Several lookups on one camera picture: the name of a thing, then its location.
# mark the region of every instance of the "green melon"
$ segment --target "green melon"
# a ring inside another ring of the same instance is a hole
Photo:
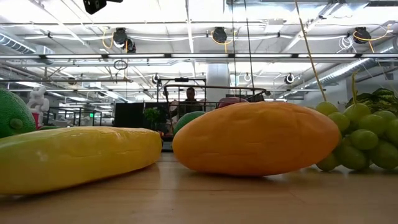
[[[195,111],[195,112],[191,112],[191,113],[187,113],[184,116],[182,116],[179,121],[177,122],[177,124],[174,127],[174,135],[180,130],[182,129],[182,127],[184,127],[185,125],[187,125],[189,122],[193,121],[194,119],[196,119],[199,116],[204,115],[205,112],[203,111]]]
[[[35,119],[17,95],[0,89],[0,138],[36,130]]]

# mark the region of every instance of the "security camera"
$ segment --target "security camera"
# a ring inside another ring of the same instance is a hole
[[[288,74],[288,75],[285,77],[285,83],[288,84],[288,85],[290,85],[290,84],[292,84],[293,82],[294,82],[294,75],[292,75],[292,74],[290,73],[290,74]]]

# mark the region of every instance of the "ceiling light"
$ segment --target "ceiling light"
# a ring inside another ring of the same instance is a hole
[[[58,93],[52,93],[52,92],[50,92],[50,94],[53,95],[53,96],[57,96],[57,97],[65,97],[65,96],[62,96],[61,94],[58,94]]]
[[[41,85],[33,82],[17,82],[20,85],[29,86],[29,87],[40,87]]]
[[[279,99],[264,99],[264,101],[283,101],[283,102],[286,102],[287,100],[286,100],[286,99],[279,98]]]
[[[109,54],[109,52],[106,49],[100,49],[100,51],[106,52],[107,54]]]
[[[172,54],[173,58],[223,58],[228,57],[228,54]]]
[[[247,58],[250,57],[250,54],[236,54],[235,57],[243,57]],[[252,54],[252,58],[290,58],[292,57],[291,54]]]
[[[251,76],[246,72],[246,75],[244,76],[244,80],[247,82],[251,81]]]
[[[69,97],[69,99],[76,100],[76,101],[82,101],[82,102],[88,101],[86,98],[83,98],[83,97]]]
[[[102,58],[101,55],[46,55],[48,59]]]
[[[109,58],[163,58],[164,54],[113,54]]]
[[[310,57],[308,54],[299,54],[298,57],[308,58]],[[355,54],[311,54],[313,58],[346,58],[346,57],[355,57]]]
[[[0,55],[0,59],[40,59],[38,55]]]
[[[398,54],[362,54],[362,57],[369,58],[396,58]]]

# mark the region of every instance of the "pipe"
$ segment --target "pipe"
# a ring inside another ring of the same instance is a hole
[[[391,40],[387,40],[374,48],[374,51],[381,54],[394,54],[398,53],[398,37],[394,37]],[[377,62],[374,58],[366,58],[366,59],[357,59],[351,63],[340,64],[337,65],[321,74],[319,74],[320,81],[323,85],[327,85],[329,83],[337,82],[338,80],[342,80],[347,78],[353,74],[358,69],[362,69],[363,67],[369,69],[377,65]],[[310,88],[316,85],[315,78],[308,81],[309,84],[298,85],[296,86],[298,89],[301,88]]]

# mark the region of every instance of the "fluorescent light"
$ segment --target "fluorescent light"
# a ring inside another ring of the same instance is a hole
[[[38,83],[32,83],[32,82],[17,82],[20,85],[24,86],[29,86],[29,87],[40,87],[41,85]]]
[[[102,58],[101,55],[47,55],[49,59]]]
[[[346,58],[355,57],[355,54],[311,54],[313,58]],[[299,54],[298,57],[310,57],[308,54]]]
[[[40,59],[38,55],[0,55],[0,59]]]
[[[48,92],[68,92],[68,91],[74,91],[74,90],[47,90]]]
[[[264,101],[283,101],[283,102],[287,101],[286,99],[282,99],[282,98],[283,98],[283,96],[280,97],[279,99],[264,99]]]
[[[109,58],[162,58],[164,54],[114,54],[108,55]]]
[[[370,58],[394,58],[398,57],[398,54],[362,54],[362,57],[370,57]]]
[[[112,91],[108,91],[106,92],[106,94],[114,99],[119,99],[119,95],[117,95],[116,93],[112,92]]]
[[[107,54],[109,54],[109,52],[105,49],[100,49],[100,51],[106,52]]]
[[[228,54],[172,54],[173,58],[224,58]]]
[[[290,58],[292,54],[252,54],[252,58]],[[235,57],[250,57],[250,54],[236,54]]]
[[[50,94],[53,95],[53,96],[57,96],[57,97],[65,97],[65,96],[62,96],[61,94],[58,94],[58,93],[52,93],[52,92],[50,92]]]
[[[76,101],[82,101],[82,102],[88,101],[86,98],[83,98],[83,97],[69,97],[69,99],[76,100]]]

